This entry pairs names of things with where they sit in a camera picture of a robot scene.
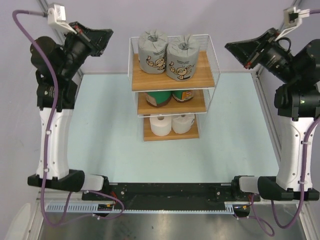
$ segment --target light blue tabletop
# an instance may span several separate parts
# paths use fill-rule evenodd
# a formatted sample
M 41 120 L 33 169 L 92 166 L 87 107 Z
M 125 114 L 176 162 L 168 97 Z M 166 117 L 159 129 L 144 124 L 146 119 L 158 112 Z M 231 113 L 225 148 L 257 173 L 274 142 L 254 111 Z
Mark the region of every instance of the light blue tabletop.
M 249 73 L 221 74 L 202 130 L 200 139 L 143 142 L 127 75 L 85 75 L 69 131 L 69 167 L 114 183 L 222 183 L 237 175 L 277 175 Z

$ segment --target wooden shelf board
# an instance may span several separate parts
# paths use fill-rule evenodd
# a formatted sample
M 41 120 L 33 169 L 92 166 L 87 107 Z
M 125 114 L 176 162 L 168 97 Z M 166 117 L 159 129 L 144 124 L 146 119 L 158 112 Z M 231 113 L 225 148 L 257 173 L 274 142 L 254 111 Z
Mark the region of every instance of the wooden shelf board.
M 139 92 L 139 115 L 205 113 L 206 111 L 204 91 L 202 89 L 194 90 L 194 97 L 190 101 L 178 102 L 172 97 L 170 102 L 162 107 L 150 106 L 147 103 L 146 95 L 143 92 Z
M 176 81 L 167 76 L 166 72 L 161 74 L 148 74 L 141 70 L 138 54 L 133 56 L 132 91 L 147 92 L 155 90 L 173 89 L 205 89 L 215 86 L 207 53 L 199 53 L 195 74 L 186 81 Z
M 198 139 L 199 132 L 197 126 L 197 119 L 194 119 L 194 124 L 191 129 L 184 134 L 176 134 L 173 130 L 167 136 L 157 136 L 151 131 L 150 119 L 145 117 L 143 119 L 143 140 L 145 142 L 166 141 L 166 140 L 180 140 L 180 139 Z

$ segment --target cartoon character print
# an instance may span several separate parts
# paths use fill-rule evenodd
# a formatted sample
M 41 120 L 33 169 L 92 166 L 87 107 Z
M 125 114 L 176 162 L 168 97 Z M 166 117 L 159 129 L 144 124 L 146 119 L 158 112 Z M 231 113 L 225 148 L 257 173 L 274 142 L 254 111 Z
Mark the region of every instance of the cartoon character print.
M 178 67 L 177 69 L 175 69 L 173 67 L 174 62 L 171 62 L 169 64 L 169 69 L 171 72 L 173 72 L 175 75 L 178 75 L 178 79 L 179 80 L 186 80 L 188 78 L 190 78 L 190 76 L 185 77 L 185 75 L 189 75 L 191 73 L 191 65 L 187 66 L 187 67 Z
M 157 59 L 155 62 L 150 61 L 151 56 L 148 56 L 146 59 L 146 63 L 150 66 L 150 67 L 154 67 L 157 68 L 157 70 L 163 70 L 166 68 L 166 60 L 164 57 L 161 57 L 159 59 Z

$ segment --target wall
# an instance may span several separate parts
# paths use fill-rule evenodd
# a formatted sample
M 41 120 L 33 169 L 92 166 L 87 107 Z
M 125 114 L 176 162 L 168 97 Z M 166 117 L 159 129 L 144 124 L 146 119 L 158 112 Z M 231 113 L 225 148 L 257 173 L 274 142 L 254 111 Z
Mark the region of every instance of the wall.
M 12 19 L 16 9 L 40 11 L 35 0 L 10 0 L 0 8 L 0 239 L 22 205 L 34 202 L 38 189 L 27 186 L 40 156 L 41 123 L 37 109 L 36 69 L 30 62 L 30 43 Z M 53 39 L 47 20 L 19 15 L 34 37 Z
M 304 0 L 299 6 L 300 9 L 320 9 L 319 0 Z M 308 18 L 303 19 L 302 25 L 289 33 L 286 37 L 289 37 L 292 42 L 292 53 L 297 54 L 305 45 L 307 45 L 313 39 L 320 38 L 319 32 L 320 14 L 311 15 Z M 274 107 L 274 96 L 276 89 L 282 85 L 282 82 L 274 75 L 268 72 L 266 69 L 261 74 L 261 83 L 265 92 L 268 105 L 270 107 L 272 117 L 277 129 L 279 138 L 281 139 L 281 129 L 279 128 L 277 109 Z M 311 177 L 312 183 L 315 189 L 320 190 L 320 128 L 315 131 L 313 146 L 312 146 L 312 158 L 311 158 Z M 320 223 L 320 201 L 312 202 L 314 207 L 314 213 L 318 218 L 318 224 Z
M 85 73 L 126 72 L 129 38 L 148 29 L 169 36 L 210 34 L 222 71 L 245 71 L 224 48 L 228 42 L 255 38 L 271 27 L 279 27 L 282 10 L 293 0 L 60 0 L 67 21 L 79 21 L 94 29 L 111 28 L 112 38 L 100 58 L 88 59 Z

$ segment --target green can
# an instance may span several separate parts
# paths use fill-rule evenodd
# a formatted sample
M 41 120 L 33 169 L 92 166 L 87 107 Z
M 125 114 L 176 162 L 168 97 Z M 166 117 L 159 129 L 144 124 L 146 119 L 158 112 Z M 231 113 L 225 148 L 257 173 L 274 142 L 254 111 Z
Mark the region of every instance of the green can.
M 172 96 L 179 103 L 190 101 L 194 97 L 195 91 L 193 90 L 177 90 L 172 92 Z
M 145 98 L 149 105 L 160 108 L 167 105 L 171 100 L 171 91 L 148 91 Z

